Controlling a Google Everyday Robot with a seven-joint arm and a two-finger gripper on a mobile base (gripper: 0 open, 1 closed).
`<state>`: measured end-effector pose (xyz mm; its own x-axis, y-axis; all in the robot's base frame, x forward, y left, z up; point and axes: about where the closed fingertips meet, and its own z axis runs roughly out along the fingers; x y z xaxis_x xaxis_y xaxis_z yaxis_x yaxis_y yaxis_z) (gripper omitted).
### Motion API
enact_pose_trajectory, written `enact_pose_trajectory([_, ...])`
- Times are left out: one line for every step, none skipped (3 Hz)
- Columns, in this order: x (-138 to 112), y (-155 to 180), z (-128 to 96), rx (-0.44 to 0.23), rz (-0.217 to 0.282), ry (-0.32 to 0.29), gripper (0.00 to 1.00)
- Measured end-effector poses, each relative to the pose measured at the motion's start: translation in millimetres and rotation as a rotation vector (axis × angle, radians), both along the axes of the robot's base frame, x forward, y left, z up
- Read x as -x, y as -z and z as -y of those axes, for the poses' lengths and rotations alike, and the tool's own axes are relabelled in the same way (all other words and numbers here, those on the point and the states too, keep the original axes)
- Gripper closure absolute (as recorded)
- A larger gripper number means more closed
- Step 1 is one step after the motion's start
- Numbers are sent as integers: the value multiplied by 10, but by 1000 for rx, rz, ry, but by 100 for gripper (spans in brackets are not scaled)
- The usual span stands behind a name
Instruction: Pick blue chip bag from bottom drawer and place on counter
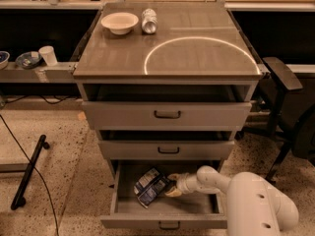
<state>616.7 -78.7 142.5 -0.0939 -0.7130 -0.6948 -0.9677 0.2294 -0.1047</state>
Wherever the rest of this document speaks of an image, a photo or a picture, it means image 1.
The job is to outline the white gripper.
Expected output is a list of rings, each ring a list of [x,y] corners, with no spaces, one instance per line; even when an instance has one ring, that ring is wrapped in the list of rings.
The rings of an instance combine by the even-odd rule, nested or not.
[[[167,197],[180,197],[182,194],[190,194],[197,190],[198,180],[195,174],[189,173],[172,173],[167,176],[171,181],[177,181],[176,187],[171,187],[165,192]]]

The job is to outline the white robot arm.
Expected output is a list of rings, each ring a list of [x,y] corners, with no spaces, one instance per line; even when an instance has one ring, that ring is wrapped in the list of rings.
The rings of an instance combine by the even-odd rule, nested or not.
[[[202,166],[196,173],[173,173],[168,179],[175,182],[165,193],[168,197],[194,192],[226,194],[228,236],[281,236],[298,224],[299,212],[292,199],[254,173],[229,178],[211,166]]]

